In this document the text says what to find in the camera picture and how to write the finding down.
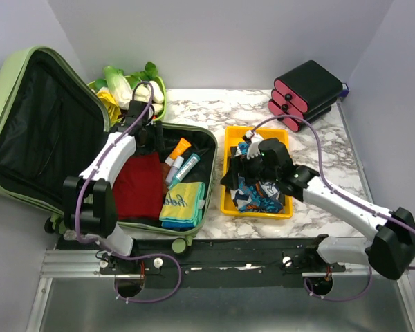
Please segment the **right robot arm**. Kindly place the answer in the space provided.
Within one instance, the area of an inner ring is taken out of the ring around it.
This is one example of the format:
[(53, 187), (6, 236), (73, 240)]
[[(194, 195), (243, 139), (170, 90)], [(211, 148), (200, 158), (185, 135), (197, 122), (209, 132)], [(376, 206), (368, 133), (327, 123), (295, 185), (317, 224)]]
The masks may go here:
[(236, 190), (239, 184), (268, 182), (285, 196), (315, 205), (362, 234), (358, 239), (321, 236), (304, 254), (306, 266), (319, 271), (328, 264), (371, 266), (383, 277), (399, 279), (415, 258), (412, 214), (370, 204), (327, 182), (319, 172), (296, 165), (276, 138), (252, 142), (247, 153), (229, 159), (221, 184)]

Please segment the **brown microfibre cloth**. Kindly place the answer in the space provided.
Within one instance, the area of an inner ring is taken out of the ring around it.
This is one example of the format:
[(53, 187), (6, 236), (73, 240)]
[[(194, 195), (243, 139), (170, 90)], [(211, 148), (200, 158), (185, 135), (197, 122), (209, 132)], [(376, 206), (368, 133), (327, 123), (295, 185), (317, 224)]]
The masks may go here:
[(167, 163), (161, 163), (160, 167), (161, 167), (163, 191), (165, 192), (167, 191), (167, 186), (168, 186), (168, 184), (166, 183), (166, 178), (171, 167)]

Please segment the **blue patterned garment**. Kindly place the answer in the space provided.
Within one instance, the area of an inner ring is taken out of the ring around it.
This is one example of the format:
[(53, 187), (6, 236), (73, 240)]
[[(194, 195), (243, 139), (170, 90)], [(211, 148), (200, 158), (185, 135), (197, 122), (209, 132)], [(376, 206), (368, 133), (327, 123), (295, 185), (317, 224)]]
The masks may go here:
[[(248, 144), (240, 142), (231, 148), (232, 156), (246, 154)], [(285, 195), (275, 183), (258, 181), (254, 185), (246, 185), (239, 177), (239, 189), (230, 190), (234, 206), (240, 213), (258, 212), (279, 214), (284, 211)]]

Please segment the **green hard-shell suitcase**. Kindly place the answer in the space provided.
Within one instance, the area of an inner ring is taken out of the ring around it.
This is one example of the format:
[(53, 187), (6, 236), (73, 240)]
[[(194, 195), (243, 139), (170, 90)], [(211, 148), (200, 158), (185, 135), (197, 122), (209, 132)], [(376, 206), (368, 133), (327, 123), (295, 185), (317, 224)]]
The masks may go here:
[(84, 182), (108, 143), (109, 115), (55, 50), (9, 55), (0, 70), (0, 194), (59, 215), (64, 225), (102, 237), (115, 208), (106, 185)]

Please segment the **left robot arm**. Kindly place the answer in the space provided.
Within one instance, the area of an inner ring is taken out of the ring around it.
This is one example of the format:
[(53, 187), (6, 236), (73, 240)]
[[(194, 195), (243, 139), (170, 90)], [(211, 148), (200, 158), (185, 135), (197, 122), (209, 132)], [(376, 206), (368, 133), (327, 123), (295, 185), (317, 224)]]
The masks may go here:
[(105, 134), (103, 148), (79, 176), (69, 176), (62, 187), (63, 217), (80, 243), (96, 243), (116, 256), (124, 273), (139, 267), (134, 240), (118, 225), (113, 185), (140, 142), (140, 133), (153, 118), (152, 102), (132, 100), (126, 120)]

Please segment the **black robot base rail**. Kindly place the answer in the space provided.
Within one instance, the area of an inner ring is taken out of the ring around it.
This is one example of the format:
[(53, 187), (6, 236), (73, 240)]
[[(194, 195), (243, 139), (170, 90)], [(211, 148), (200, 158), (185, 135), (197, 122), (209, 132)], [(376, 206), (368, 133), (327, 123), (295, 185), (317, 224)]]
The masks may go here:
[(315, 253), (317, 238), (195, 239), (176, 254), (171, 239), (141, 239), (134, 253), (141, 260), (124, 261), (100, 255), (100, 273), (140, 279), (147, 288), (300, 288), (305, 276), (328, 280), (344, 267), (328, 264)]

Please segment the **dark red cloth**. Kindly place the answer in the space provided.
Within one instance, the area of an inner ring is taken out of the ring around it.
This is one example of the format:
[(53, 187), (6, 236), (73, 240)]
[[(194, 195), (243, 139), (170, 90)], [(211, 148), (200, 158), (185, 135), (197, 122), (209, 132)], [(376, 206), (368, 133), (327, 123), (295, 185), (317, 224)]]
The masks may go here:
[(131, 157), (113, 186), (118, 218), (157, 219), (163, 206), (163, 177), (156, 152)]

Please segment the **yellow blue towel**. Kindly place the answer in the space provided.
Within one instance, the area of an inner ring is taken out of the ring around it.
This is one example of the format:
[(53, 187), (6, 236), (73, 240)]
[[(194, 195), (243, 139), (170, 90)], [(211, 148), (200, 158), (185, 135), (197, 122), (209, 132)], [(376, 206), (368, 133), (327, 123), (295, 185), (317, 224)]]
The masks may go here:
[(177, 183), (165, 196), (159, 221), (166, 229), (195, 228), (202, 219), (205, 183)]

